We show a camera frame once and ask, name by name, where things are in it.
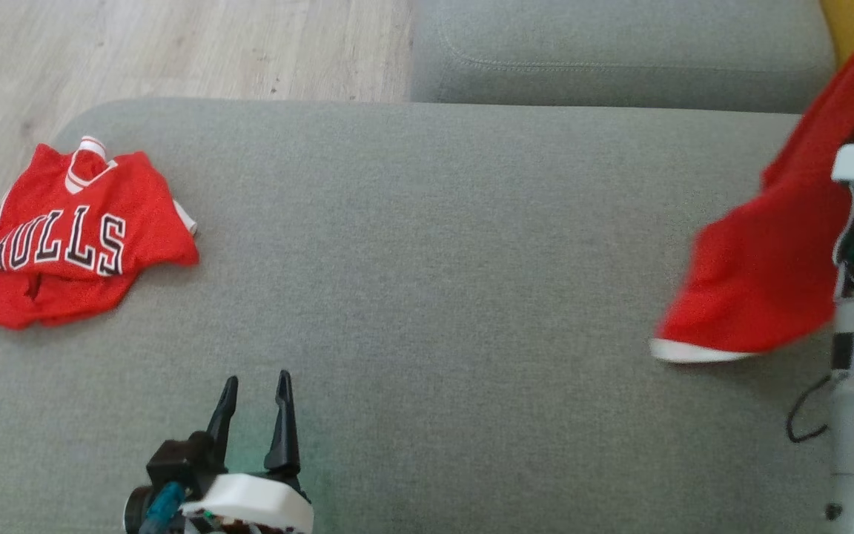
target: folded basketball jersey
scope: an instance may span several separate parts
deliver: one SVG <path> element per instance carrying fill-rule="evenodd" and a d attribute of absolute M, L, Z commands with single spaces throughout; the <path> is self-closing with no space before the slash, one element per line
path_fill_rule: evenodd
<path fill-rule="evenodd" d="M 196 223 L 145 153 L 106 161 L 86 136 L 71 154 L 38 145 L 0 205 L 0 325 L 91 317 L 142 270 L 194 265 Z"/>

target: blue cable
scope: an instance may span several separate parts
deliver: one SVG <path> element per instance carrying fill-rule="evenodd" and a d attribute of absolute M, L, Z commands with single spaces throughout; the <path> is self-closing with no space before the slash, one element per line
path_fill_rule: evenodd
<path fill-rule="evenodd" d="M 186 491 L 179 483 L 170 482 L 163 486 L 147 510 L 147 518 L 140 524 L 138 534 L 166 534 L 170 520 L 179 512 L 180 504 L 186 499 Z"/>

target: black tape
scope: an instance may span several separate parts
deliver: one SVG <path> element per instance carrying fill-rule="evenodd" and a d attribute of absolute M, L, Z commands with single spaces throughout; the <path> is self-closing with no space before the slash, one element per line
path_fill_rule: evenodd
<path fill-rule="evenodd" d="M 853 351 L 853 332 L 839 332 L 839 334 L 833 335 L 833 369 L 848 371 L 852 365 Z"/>

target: gray fabric surface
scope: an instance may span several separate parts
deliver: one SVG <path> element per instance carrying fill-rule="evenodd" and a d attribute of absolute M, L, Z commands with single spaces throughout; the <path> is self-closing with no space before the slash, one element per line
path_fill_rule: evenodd
<path fill-rule="evenodd" d="M 712 367 L 647 347 L 692 232 L 755 191 L 795 120 L 85 113 L 58 148 L 145 150 L 199 221 L 202 263 L 147 271 L 102 317 L 0 329 L 0 532 L 118 532 L 143 464 L 206 425 L 231 373 L 228 463 L 258 469 L 281 368 L 319 533 L 816 531 L 827 443 L 790 445 L 783 422 L 827 336 Z"/>
<path fill-rule="evenodd" d="M 834 71 L 817 0 L 417 0 L 416 102 L 801 112 Z"/>

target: wooden floor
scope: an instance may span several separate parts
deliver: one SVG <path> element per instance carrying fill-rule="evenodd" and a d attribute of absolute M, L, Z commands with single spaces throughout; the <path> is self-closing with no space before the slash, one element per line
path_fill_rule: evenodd
<path fill-rule="evenodd" d="M 399 102 L 412 0 L 0 0 L 0 199 L 72 117 L 185 96 Z"/>

